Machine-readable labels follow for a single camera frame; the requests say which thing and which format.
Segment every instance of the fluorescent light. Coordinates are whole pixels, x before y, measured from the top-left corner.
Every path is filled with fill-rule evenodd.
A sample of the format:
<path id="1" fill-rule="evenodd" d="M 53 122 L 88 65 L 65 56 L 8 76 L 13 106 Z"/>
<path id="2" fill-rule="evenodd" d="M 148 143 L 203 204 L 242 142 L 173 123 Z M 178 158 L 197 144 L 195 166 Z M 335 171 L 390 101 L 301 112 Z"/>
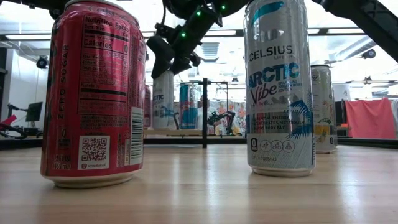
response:
<path id="1" fill-rule="evenodd" d="M 328 34 L 364 34 L 364 32 L 359 28 L 329 29 Z"/>
<path id="2" fill-rule="evenodd" d="M 36 35 L 6 35 L 9 40 L 50 40 L 50 34 L 36 34 Z"/>
<path id="3" fill-rule="evenodd" d="M 308 30 L 308 34 L 318 34 L 319 33 L 319 29 L 309 29 Z"/>
<path id="4" fill-rule="evenodd" d="M 206 33 L 206 36 L 212 35 L 236 35 L 235 30 L 211 30 Z"/>
<path id="5" fill-rule="evenodd" d="M 152 37 L 153 35 L 155 35 L 155 33 L 154 32 L 142 32 L 142 35 L 144 37 Z"/>

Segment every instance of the white can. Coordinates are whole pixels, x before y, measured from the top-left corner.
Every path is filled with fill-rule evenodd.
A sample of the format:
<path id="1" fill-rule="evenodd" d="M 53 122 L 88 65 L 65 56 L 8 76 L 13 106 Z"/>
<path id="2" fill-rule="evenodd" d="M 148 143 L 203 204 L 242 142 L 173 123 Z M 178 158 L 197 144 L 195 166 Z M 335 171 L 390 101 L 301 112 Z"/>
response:
<path id="1" fill-rule="evenodd" d="M 174 124 L 174 74 L 166 71 L 154 80 L 152 100 L 153 128 L 173 129 Z"/>
<path id="2" fill-rule="evenodd" d="M 263 175 L 309 175 L 315 147 L 304 0 L 253 1 L 244 41 L 248 164 Z"/>
<path id="3" fill-rule="evenodd" d="M 317 153 L 331 153 L 337 143 L 337 130 L 329 66 L 312 65 L 311 78 L 315 148 Z"/>

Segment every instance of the red soda can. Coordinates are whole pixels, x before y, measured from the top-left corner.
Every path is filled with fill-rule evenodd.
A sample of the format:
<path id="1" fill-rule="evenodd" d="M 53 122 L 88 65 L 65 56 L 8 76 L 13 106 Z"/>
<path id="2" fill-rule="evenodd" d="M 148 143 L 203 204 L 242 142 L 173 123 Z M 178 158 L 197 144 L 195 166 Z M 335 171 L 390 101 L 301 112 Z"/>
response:
<path id="1" fill-rule="evenodd" d="M 152 125 L 152 92 L 149 85 L 145 85 L 144 100 L 144 127 L 149 128 Z"/>
<path id="2" fill-rule="evenodd" d="M 52 30 L 41 174 L 60 187 L 119 184 L 142 168 L 146 44 L 104 0 L 72 0 Z"/>

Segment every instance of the pink towel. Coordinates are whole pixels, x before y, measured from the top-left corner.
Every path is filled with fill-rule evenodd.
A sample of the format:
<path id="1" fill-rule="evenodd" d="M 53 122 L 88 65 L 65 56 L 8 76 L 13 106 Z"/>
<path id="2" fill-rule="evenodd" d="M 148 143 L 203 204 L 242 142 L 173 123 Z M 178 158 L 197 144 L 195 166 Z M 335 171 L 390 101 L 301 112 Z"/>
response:
<path id="1" fill-rule="evenodd" d="M 367 139 L 395 139 L 394 117 L 391 103 L 382 100 L 346 101 L 350 136 Z"/>

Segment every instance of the can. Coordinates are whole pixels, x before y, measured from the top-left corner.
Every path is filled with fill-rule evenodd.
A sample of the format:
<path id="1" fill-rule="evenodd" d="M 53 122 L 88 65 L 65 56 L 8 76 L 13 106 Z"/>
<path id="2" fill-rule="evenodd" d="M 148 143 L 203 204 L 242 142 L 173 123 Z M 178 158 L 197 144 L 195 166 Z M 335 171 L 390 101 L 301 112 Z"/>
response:
<path id="1" fill-rule="evenodd" d="M 180 85 L 180 129 L 196 129 L 198 119 L 197 86 Z"/>
<path id="2" fill-rule="evenodd" d="M 146 45 L 138 21 L 72 0 L 52 29 L 41 174 L 59 187 L 119 184 L 142 168 Z"/>
<path id="3" fill-rule="evenodd" d="M 337 142 L 337 128 L 329 66 L 312 65 L 311 79 L 315 149 L 317 153 L 331 153 Z"/>
<path id="4" fill-rule="evenodd" d="M 304 0 L 250 3 L 244 41 L 248 164 L 262 175 L 309 175 L 315 148 Z"/>
<path id="5" fill-rule="evenodd" d="M 152 125 L 152 92 L 150 86 L 145 85 L 144 100 L 144 127 L 149 128 Z"/>
<path id="6" fill-rule="evenodd" d="M 170 130 L 174 123 L 174 74 L 166 71 L 154 79 L 153 128 Z"/>

